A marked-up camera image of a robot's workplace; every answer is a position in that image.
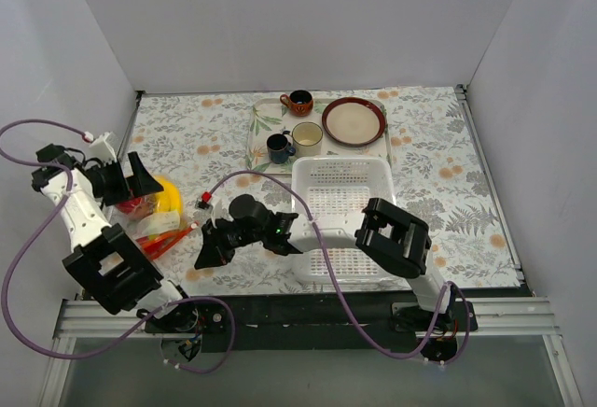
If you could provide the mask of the yellow fake banana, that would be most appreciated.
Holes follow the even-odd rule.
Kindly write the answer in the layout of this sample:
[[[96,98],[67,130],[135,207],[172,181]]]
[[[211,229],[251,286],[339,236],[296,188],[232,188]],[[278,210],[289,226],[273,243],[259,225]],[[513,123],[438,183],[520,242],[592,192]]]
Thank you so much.
[[[163,191],[153,195],[151,227],[155,233],[177,230],[183,215],[183,200],[177,186],[162,175],[154,178],[161,183]]]

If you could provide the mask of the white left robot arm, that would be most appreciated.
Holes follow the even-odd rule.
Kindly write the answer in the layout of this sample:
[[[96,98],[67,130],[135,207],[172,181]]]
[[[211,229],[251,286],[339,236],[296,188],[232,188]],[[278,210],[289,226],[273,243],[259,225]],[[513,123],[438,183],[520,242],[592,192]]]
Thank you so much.
[[[180,332],[192,330],[199,319],[187,294],[164,278],[142,248],[119,224],[110,224],[102,204],[114,206],[153,195],[163,186],[147,171],[135,152],[128,154],[132,174],[125,176],[116,157],[90,168],[64,146],[50,144],[36,152],[40,168],[32,173],[32,187],[60,209],[71,253],[65,270],[110,314],[134,309],[151,311],[172,302],[166,320]]]

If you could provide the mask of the clear zip top bag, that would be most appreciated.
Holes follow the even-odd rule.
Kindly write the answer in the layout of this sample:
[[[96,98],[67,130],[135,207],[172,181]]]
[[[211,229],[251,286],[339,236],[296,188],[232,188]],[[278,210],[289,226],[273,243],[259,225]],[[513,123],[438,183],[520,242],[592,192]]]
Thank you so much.
[[[166,176],[155,175],[162,191],[118,203],[117,219],[149,260],[157,260],[182,239],[196,231],[199,223],[184,212],[179,188]]]

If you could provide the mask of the white plastic basket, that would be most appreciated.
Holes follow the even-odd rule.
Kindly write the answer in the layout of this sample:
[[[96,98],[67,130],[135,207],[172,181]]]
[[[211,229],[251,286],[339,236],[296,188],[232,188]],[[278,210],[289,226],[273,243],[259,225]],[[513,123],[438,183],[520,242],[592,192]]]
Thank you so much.
[[[302,158],[293,165],[291,211],[298,214],[291,226],[290,244],[301,253],[292,259],[298,281],[329,285],[325,257],[311,214],[323,237],[337,281],[343,285],[372,286],[395,281],[355,245],[363,209],[371,198],[394,203],[390,165],[382,158],[327,156]]]

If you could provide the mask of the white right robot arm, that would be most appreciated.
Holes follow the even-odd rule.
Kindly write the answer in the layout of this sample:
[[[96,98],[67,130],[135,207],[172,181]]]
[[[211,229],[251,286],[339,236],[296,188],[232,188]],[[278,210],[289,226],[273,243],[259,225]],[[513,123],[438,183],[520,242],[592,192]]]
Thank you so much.
[[[455,290],[445,287],[432,258],[428,225],[382,198],[369,199],[360,212],[313,221],[305,214],[273,212],[244,194],[229,204],[229,215],[230,220],[211,215],[201,227],[195,269],[225,266],[236,249],[254,243],[279,256],[358,249],[410,285],[418,303],[407,310],[412,326],[423,321],[433,330],[443,330],[455,321]]]

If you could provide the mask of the red fake apple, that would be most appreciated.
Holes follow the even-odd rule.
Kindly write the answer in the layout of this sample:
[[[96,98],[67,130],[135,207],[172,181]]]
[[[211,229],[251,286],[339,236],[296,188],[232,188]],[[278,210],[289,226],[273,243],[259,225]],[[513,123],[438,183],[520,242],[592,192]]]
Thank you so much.
[[[116,208],[122,214],[129,217],[138,217],[144,213],[145,199],[143,197],[131,199],[126,202],[118,203]]]

